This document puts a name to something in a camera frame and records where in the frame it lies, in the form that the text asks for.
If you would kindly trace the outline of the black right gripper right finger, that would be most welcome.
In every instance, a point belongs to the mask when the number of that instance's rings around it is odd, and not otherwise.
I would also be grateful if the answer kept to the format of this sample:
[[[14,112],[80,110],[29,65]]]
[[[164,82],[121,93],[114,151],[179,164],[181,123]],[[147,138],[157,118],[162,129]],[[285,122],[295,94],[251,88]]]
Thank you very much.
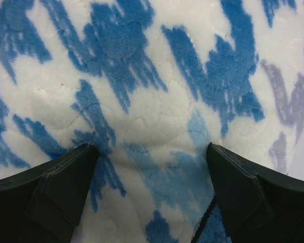
[[[304,242],[304,181],[212,143],[206,159],[232,242]]]

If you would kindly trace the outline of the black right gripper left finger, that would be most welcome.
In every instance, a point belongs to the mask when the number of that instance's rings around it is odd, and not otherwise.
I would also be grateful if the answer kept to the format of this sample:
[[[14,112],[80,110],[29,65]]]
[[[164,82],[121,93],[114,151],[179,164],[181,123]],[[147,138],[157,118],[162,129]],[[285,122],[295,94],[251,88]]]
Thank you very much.
[[[70,242],[98,158],[93,145],[83,144],[0,179],[0,242]]]

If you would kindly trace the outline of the blue white houndstooth pillowcase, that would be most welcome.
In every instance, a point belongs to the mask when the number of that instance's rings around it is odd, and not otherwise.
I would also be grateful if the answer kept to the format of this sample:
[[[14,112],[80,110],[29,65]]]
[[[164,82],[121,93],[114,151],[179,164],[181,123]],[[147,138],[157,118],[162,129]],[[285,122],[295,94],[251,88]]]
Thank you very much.
[[[217,143],[287,174],[304,1],[0,1],[0,179],[101,155],[73,242],[190,242]]]

